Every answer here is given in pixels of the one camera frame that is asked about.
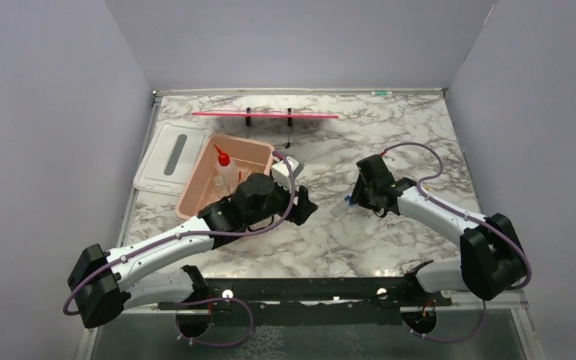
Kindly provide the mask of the pink plastic bin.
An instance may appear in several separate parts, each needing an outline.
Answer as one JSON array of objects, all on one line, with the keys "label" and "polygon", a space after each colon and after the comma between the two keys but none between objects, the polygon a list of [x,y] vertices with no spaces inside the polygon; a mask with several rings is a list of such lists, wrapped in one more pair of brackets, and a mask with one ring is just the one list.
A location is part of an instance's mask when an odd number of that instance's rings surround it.
[{"label": "pink plastic bin", "polygon": [[[175,213],[186,221],[208,204],[219,200],[227,191],[234,191],[237,182],[243,182],[253,173],[268,175],[273,163],[273,145],[252,139],[214,133],[208,136],[186,181]],[[229,155],[235,170],[218,171],[218,155]]]}]

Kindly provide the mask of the small glass jar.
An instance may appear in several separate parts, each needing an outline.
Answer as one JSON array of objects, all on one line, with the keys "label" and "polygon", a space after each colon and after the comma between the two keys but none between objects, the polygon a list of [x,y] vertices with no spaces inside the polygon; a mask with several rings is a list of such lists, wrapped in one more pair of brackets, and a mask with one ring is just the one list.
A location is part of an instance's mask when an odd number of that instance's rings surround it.
[{"label": "small glass jar", "polygon": [[216,175],[212,180],[212,184],[214,194],[218,199],[228,197],[231,194],[227,180],[222,175]]}]

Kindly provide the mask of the wash bottle red cap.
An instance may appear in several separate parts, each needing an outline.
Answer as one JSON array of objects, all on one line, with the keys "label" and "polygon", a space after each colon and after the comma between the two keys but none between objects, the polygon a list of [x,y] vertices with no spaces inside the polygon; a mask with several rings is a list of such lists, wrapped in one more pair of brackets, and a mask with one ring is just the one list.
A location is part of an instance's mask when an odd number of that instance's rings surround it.
[{"label": "wash bottle red cap", "polygon": [[239,171],[235,161],[217,145],[214,145],[214,148],[217,150],[216,169],[218,174],[224,177],[230,188],[235,188],[239,182]]}]

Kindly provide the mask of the white bin lid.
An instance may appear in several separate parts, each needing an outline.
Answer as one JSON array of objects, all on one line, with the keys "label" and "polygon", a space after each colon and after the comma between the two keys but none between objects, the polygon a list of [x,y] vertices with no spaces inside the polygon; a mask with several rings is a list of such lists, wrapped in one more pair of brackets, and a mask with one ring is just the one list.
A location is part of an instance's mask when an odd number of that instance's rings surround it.
[{"label": "white bin lid", "polygon": [[157,125],[133,178],[139,191],[179,196],[213,130],[164,121]]}]

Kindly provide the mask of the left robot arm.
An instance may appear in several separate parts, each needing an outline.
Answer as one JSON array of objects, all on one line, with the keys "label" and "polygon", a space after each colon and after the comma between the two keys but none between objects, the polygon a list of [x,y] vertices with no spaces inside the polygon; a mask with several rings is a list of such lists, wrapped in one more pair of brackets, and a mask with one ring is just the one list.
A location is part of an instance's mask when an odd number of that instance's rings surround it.
[{"label": "left robot arm", "polygon": [[163,267],[267,233],[284,221],[301,226],[317,209],[305,186],[293,190],[270,175],[250,175],[233,194],[154,238],[109,250],[85,247],[67,278],[70,294],[62,311],[80,317],[87,329],[102,326],[128,308],[164,301],[164,289],[146,286],[147,277]]}]

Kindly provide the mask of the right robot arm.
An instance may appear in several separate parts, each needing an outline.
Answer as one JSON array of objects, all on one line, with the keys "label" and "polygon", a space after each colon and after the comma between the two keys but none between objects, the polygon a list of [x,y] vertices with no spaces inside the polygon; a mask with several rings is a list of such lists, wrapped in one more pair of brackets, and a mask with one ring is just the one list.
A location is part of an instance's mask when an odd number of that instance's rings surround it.
[{"label": "right robot arm", "polygon": [[410,304],[421,305],[443,290],[469,291],[490,301],[527,278],[523,249],[506,216],[449,211],[436,198],[424,196],[412,179],[396,179],[378,154],[360,160],[357,167],[352,204],[381,218],[392,213],[418,221],[460,251],[459,259],[426,262],[406,274],[403,297]]}]

